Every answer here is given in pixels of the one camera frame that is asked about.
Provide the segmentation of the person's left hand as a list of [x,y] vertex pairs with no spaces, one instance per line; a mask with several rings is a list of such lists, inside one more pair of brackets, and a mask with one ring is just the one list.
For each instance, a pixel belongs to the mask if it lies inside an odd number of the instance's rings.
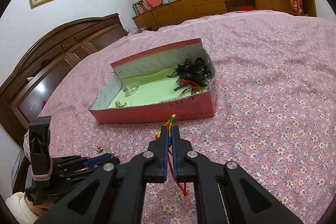
[[38,217],[41,217],[55,205],[52,201],[45,201],[41,205],[34,205],[27,197],[25,198],[25,202],[28,208]]

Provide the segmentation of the white sleeve forearm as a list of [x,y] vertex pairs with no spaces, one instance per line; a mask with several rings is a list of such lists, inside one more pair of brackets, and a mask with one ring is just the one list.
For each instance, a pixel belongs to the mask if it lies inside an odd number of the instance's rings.
[[30,210],[25,200],[26,194],[23,192],[14,193],[6,199],[5,204],[12,215],[20,224],[33,224],[39,218]]

